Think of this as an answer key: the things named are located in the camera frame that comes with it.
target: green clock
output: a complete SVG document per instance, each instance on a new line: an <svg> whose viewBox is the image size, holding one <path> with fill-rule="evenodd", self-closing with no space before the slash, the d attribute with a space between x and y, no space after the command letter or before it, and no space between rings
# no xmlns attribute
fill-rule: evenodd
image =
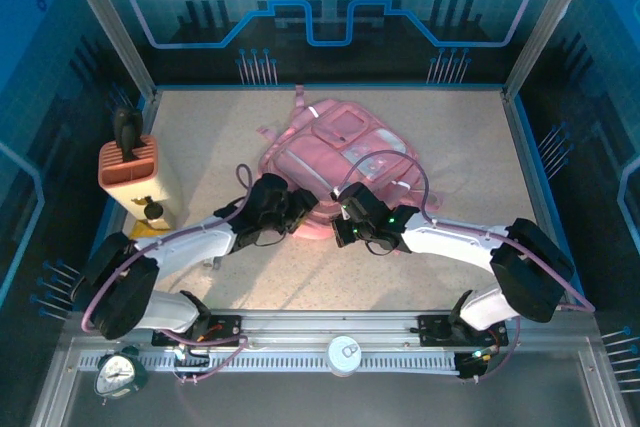
<svg viewBox="0 0 640 427"><path fill-rule="evenodd" d="M138 360L138 349L125 347L100 359L94 390L105 399L120 399L142 389L147 380L147 371Z"/></svg>

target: glass panel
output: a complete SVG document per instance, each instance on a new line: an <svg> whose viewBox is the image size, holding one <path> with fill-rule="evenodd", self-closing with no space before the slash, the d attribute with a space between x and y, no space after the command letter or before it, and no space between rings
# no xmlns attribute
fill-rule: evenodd
<svg viewBox="0 0 640 427"><path fill-rule="evenodd" d="M585 292L625 322L640 318L639 21L638 0L573 0L521 92Z"/></svg>
<svg viewBox="0 0 640 427"><path fill-rule="evenodd" d="M159 84L503 82L546 0L113 0Z"/></svg>
<svg viewBox="0 0 640 427"><path fill-rule="evenodd" d="M0 425L15 425L35 407L68 306L73 272L55 279L44 262L88 258L107 199L98 150L114 106L139 95L84 0L0 0L0 11L0 388L11 392Z"/></svg>

